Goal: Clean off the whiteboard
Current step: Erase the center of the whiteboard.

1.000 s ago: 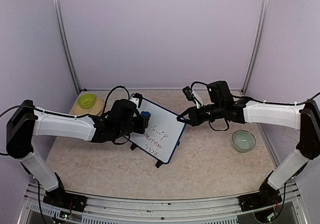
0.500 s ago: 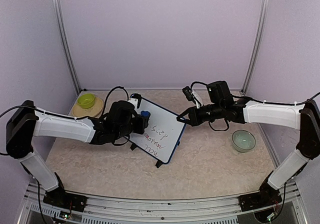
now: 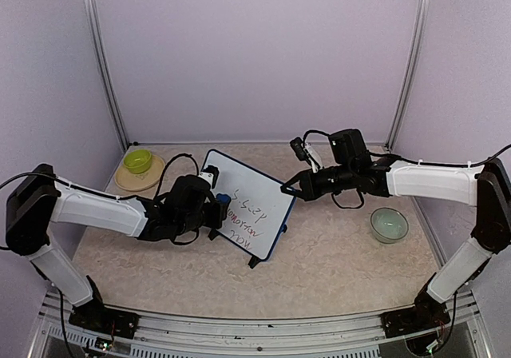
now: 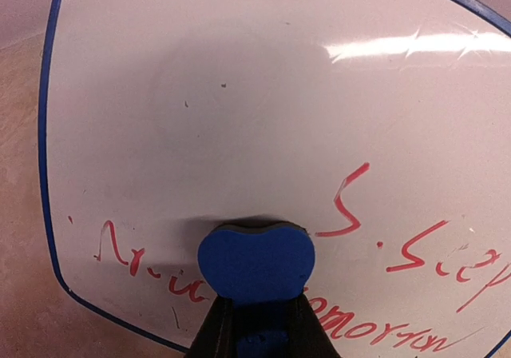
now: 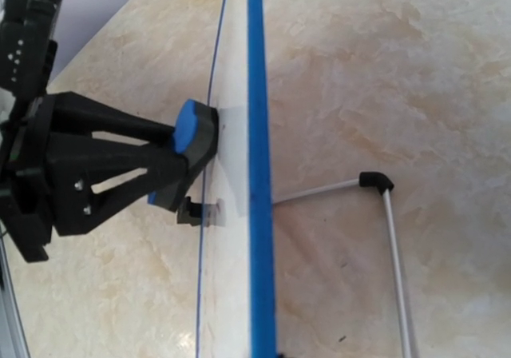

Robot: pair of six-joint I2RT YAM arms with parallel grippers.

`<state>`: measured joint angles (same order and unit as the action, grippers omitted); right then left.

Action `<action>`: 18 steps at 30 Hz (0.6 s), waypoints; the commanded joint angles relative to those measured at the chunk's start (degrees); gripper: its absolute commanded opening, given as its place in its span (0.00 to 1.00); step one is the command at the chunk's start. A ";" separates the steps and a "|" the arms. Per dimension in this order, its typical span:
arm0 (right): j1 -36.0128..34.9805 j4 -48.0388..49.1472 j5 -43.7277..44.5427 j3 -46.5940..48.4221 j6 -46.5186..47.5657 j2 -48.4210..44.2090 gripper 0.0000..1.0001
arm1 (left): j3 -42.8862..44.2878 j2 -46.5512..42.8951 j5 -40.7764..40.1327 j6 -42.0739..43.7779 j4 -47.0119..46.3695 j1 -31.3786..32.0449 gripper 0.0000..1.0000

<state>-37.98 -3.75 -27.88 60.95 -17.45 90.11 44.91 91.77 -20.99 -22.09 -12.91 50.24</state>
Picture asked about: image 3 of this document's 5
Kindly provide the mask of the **blue whiteboard eraser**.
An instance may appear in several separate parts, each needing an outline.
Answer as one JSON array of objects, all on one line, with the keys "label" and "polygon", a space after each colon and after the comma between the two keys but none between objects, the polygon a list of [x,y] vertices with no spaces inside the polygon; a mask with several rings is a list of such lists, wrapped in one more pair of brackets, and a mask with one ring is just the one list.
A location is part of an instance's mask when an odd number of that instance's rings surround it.
[{"label": "blue whiteboard eraser", "polygon": [[216,200],[218,201],[218,203],[220,205],[224,205],[226,207],[228,207],[231,203],[231,198],[228,194],[225,194],[225,193],[217,193],[216,194]]}]

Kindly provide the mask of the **small blue-framed whiteboard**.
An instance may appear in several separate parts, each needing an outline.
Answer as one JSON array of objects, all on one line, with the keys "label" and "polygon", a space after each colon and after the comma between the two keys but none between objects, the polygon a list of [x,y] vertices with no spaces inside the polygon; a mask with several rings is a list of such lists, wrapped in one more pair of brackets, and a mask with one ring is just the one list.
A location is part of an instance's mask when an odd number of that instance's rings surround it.
[{"label": "small blue-framed whiteboard", "polygon": [[269,259],[295,198],[280,192],[281,181],[217,149],[207,152],[203,167],[208,165],[220,171],[213,194],[232,199],[220,235],[250,256]]}]

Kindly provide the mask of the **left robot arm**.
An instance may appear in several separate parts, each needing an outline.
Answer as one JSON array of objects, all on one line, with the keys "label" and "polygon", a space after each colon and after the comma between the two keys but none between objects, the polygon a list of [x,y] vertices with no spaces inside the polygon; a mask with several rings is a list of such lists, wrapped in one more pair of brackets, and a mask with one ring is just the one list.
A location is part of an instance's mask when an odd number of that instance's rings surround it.
[{"label": "left robot arm", "polygon": [[208,167],[197,175],[178,177],[167,192],[148,199],[119,197],[57,177],[51,165],[17,176],[21,184],[6,201],[6,248],[30,263],[79,310],[96,330],[106,328],[112,313],[103,305],[93,281],[81,274],[50,235],[53,223],[93,226],[139,241],[170,241],[219,229],[231,198],[214,193],[219,173]]}]

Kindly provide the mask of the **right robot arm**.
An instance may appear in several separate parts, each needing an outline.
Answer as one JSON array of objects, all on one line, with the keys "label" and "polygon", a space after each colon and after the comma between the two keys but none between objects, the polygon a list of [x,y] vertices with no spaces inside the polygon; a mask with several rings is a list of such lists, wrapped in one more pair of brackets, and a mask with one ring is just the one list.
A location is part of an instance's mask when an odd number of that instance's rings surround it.
[{"label": "right robot arm", "polygon": [[414,328],[427,328],[458,289],[510,246],[510,178],[500,159],[508,146],[484,161],[414,161],[370,151],[359,129],[319,131],[335,161],[325,166],[307,140],[313,133],[291,140],[296,158],[308,167],[282,184],[283,193],[315,201],[355,191],[360,199],[411,197],[419,205],[445,260],[408,312]]}]

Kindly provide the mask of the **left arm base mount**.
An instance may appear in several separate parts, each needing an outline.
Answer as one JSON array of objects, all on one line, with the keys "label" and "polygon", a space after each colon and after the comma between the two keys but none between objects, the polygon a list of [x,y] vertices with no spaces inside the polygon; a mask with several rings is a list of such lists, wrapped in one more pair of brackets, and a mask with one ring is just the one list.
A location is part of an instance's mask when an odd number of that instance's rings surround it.
[{"label": "left arm base mount", "polygon": [[101,302],[91,300],[81,306],[73,306],[69,323],[93,332],[131,340],[139,319],[135,312],[109,308]]}]

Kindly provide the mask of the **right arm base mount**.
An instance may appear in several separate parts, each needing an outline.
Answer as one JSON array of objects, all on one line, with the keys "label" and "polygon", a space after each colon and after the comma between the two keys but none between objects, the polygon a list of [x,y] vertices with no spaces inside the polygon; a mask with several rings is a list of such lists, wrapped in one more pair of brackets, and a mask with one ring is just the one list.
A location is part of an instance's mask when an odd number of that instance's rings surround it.
[{"label": "right arm base mount", "polygon": [[380,318],[386,338],[421,332],[451,321],[446,305],[435,301],[384,312]]}]

